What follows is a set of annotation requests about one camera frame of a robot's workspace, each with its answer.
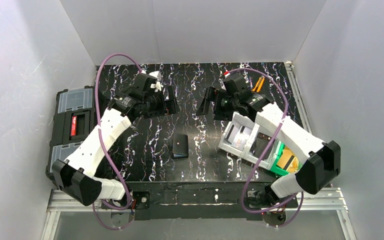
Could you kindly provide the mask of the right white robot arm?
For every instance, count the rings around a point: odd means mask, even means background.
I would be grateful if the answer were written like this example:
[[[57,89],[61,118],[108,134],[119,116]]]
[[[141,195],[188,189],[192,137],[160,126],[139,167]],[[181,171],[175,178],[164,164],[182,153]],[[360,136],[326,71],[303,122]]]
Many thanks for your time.
[[[335,141],[325,142],[312,135],[263,93],[252,91],[240,74],[227,74],[224,87],[209,86],[196,115],[209,112],[214,103],[213,118],[219,121],[232,121],[239,117],[246,123],[254,123],[268,130],[272,140],[284,143],[301,163],[301,168],[278,178],[267,185],[261,200],[277,202],[282,198],[306,192],[317,194],[341,171],[341,147]]]

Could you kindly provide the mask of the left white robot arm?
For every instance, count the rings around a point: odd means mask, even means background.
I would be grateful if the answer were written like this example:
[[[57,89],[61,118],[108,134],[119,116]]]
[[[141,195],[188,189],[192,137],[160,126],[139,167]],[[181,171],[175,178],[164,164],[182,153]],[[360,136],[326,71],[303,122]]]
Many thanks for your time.
[[[106,103],[97,125],[64,160],[56,160],[52,170],[58,188],[84,206],[97,200],[132,197],[125,182],[99,178],[97,169],[115,141],[140,117],[162,117],[179,112],[173,86],[162,83],[160,71],[138,73],[133,85],[124,88]]]

